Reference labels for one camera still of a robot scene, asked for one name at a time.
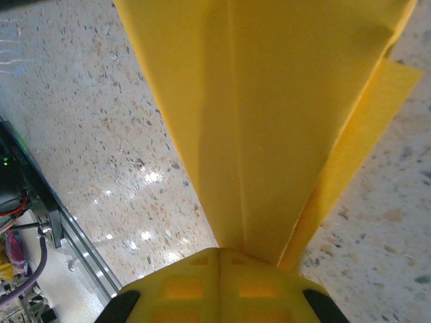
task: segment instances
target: yellow foam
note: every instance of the yellow foam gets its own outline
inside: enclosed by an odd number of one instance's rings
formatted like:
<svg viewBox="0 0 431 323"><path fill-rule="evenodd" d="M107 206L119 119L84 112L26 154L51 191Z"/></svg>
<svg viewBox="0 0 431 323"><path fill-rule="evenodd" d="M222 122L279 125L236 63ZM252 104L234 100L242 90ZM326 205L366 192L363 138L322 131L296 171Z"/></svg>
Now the yellow foam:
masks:
<svg viewBox="0 0 431 323"><path fill-rule="evenodd" d="M308 241L404 103L421 73L386 59L378 67L305 205L284 257L293 270Z"/></svg>
<svg viewBox="0 0 431 323"><path fill-rule="evenodd" d="M415 1L115 3L219 245L277 264Z"/></svg>

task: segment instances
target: purple cable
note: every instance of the purple cable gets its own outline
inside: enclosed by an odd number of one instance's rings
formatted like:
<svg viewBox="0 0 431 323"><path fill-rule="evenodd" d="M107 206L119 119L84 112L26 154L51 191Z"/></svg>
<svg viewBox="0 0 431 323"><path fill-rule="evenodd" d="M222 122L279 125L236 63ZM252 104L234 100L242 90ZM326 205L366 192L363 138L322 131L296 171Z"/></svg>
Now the purple cable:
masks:
<svg viewBox="0 0 431 323"><path fill-rule="evenodd" d="M37 278L39 278L40 274L45 268L46 260L48 259L48 250L46 249L46 241L45 236L40 228L38 228L39 233L39 243L40 243L40 262L38 268L34 271L33 275L27 278L20 286L15 288L11 293L7 294L3 299L0 299L0 309L3 308L4 305L8 304L11 300L20 296L27 289L31 288L33 284L36 282Z"/></svg>

